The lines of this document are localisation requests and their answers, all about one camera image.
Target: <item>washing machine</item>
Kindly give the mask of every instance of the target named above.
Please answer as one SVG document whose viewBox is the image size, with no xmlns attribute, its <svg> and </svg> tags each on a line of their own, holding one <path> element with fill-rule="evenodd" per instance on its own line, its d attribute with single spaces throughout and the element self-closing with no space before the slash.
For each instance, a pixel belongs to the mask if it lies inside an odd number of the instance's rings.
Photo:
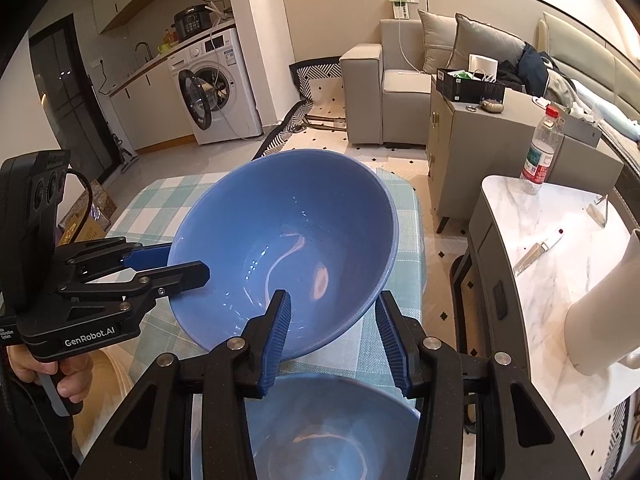
<svg viewBox="0 0 640 480">
<path fill-rule="evenodd" d="M 262 134 L 235 27 L 200 38 L 168 61 L 199 144 Z"/>
</svg>

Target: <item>human hand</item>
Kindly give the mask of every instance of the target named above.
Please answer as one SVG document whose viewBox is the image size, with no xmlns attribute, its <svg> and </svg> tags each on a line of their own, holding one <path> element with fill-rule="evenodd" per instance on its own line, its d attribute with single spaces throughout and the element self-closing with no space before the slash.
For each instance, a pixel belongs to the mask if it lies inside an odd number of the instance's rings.
<svg viewBox="0 0 640 480">
<path fill-rule="evenodd" d="M 9 355 L 9 363 L 15 375 L 25 383 L 37 382 L 37 373 L 53 375 L 58 371 L 66 375 L 58 383 L 58 393 L 61 397 L 68 398 L 77 403 L 83 400 L 91 388 L 94 378 L 92 368 L 94 362 L 89 354 L 80 354 L 63 359 L 59 363 L 41 363 L 34 359 L 25 345 L 9 346 L 6 349 Z"/>
</svg>

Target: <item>blue bowl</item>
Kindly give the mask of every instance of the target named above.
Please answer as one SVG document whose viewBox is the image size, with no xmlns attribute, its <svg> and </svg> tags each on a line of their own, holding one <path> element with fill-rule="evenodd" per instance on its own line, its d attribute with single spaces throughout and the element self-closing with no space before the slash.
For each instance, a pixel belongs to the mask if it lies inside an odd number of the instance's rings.
<svg viewBox="0 0 640 480">
<path fill-rule="evenodd" d="M 369 168 L 323 150 L 264 156 L 229 173 L 185 216 L 168 264 L 201 260 L 211 277 L 171 298 L 171 307 L 210 351 L 240 335 L 284 288 L 292 313 L 282 359 L 293 359 L 360 319 L 397 250 L 396 208 Z"/>
<path fill-rule="evenodd" d="M 419 413 L 352 379 L 293 374 L 245 402 L 260 480 L 400 480 L 407 477 Z M 202 478 L 200 433 L 193 480 Z"/>
</svg>

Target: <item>open washer door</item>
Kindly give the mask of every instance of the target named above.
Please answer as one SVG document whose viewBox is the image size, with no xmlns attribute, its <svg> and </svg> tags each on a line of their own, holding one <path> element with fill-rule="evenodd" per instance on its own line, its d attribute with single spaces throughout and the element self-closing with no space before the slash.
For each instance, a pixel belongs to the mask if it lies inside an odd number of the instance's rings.
<svg viewBox="0 0 640 480">
<path fill-rule="evenodd" d="M 191 70 L 181 70 L 178 74 L 178 83 L 191 118 L 199 129 L 206 130 L 211 126 L 211 107 L 217 105 L 212 92 L 207 95 L 207 89 L 211 85 L 197 77 Z"/>
</svg>

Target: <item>light blue checkered fabric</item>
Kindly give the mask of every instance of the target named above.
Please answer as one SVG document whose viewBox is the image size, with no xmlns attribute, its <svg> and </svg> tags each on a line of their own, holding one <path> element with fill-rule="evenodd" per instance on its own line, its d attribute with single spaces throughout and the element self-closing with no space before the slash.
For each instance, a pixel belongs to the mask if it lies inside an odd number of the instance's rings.
<svg viewBox="0 0 640 480">
<path fill-rule="evenodd" d="M 380 168 L 375 171 L 391 193 L 398 211 L 398 256 L 385 288 L 393 292 L 405 316 L 421 320 L 426 266 L 418 199 L 412 186 L 403 178 Z M 133 199 L 110 230 L 109 236 L 124 236 L 128 241 L 144 245 L 172 241 L 187 211 L 224 175 L 210 173 L 155 181 Z M 132 276 L 133 271 L 127 269 L 103 281 L 127 281 Z M 130 362 L 124 365 L 128 366 L 129 375 L 134 381 L 162 352 L 172 352 L 179 358 L 204 353 L 180 328 L 165 298 L 158 300 L 140 327 L 142 332 L 139 337 L 119 345 L 129 358 Z M 292 372 L 342 375 L 400 396 L 399 390 L 393 386 L 372 308 L 356 325 L 329 345 L 281 365 L 281 373 Z"/>
</svg>

